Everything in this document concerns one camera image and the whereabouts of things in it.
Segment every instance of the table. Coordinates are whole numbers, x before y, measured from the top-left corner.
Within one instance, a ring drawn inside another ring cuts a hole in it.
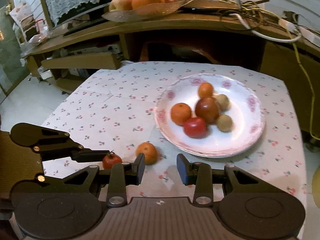
[[[284,82],[238,66],[139,62],[119,70],[99,70],[73,92],[43,126],[67,131],[92,150],[114,150],[125,162],[135,159],[135,148],[144,141],[154,144],[161,159],[146,166],[142,183],[127,187],[128,199],[189,196],[176,168],[177,147],[155,127],[153,107],[161,91],[177,78],[196,73],[230,76],[250,87],[266,112],[266,127],[258,142],[246,152],[226,159],[208,159],[184,153],[190,162],[201,161],[214,169],[232,163],[297,197],[306,207],[306,165],[295,110]],[[47,176],[63,178],[88,163],[70,158],[43,163]],[[215,200],[223,195],[214,186]]]

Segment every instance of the plate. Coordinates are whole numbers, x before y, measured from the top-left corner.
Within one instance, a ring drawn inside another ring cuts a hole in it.
[[[199,100],[198,87],[203,82],[214,86],[214,95],[228,96],[230,104],[224,113],[234,124],[229,133],[209,125],[206,138],[194,139],[171,121],[170,109],[176,103],[186,103],[194,111]],[[171,84],[158,98],[154,117],[156,126],[168,141],[190,154],[207,158],[225,158],[247,150],[259,139],[265,126],[263,107],[250,88],[233,78],[210,73],[187,76]]]
[[[102,17],[113,22],[133,22],[173,13],[182,5],[183,2],[152,3],[135,10],[108,12]]]

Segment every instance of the white floor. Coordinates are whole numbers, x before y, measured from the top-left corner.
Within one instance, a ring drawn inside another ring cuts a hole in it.
[[[25,78],[11,94],[0,104],[1,130],[10,131],[19,122],[41,125],[47,117],[67,98],[47,82],[38,82],[36,78]],[[308,208],[303,240],[320,240],[320,209],[313,201],[311,181],[315,170],[320,165],[320,151],[310,152],[305,148],[308,176]]]

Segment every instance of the floral plate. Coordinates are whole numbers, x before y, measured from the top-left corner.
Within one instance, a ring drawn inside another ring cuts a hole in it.
[[[215,95],[228,96],[230,105],[225,114],[231,116],[234,124],[229,133],[209,125],[206,138],[193,139],[171,121],[170,109],[176,103],[186,103],[194,110],[199,100],[197,90],[203,82],[214,86]],[[161,94],[155,106],[155,120],[163,136],[181,150],[201,157],[225,158],[247,150],[259,139],[265,113],[259,98],[243,83],[223,75],[201,73],[179,79]]]

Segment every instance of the cherry print tablecloth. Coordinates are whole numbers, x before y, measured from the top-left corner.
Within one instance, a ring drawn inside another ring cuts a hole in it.
[[[44,122],[44,127],[67,131],[92,150],[114,150],[123,161],[135,159],[135,148],[154,144],[160,160],[147,166],[141,185],[127,194],[140,197],[190,196],[176,169],[177,147],[155,127],[153,107],[162,90],[178,78],[196,73],[230,76],[254,90],[266,112],[266,127],[246,152],[226,159],[206,159],[184,153],[190,162],[206,162],[215,169],[234,165],[297,197],[306,206],[306,166],[300,129],[284,82],[238,66],[178,62],[139,62],[119,70],[99,70],[73,92]],[[70,158],[43,163],[47,176],[63,178],[88,163]],[[222,198],[218,188],[215,199]]]

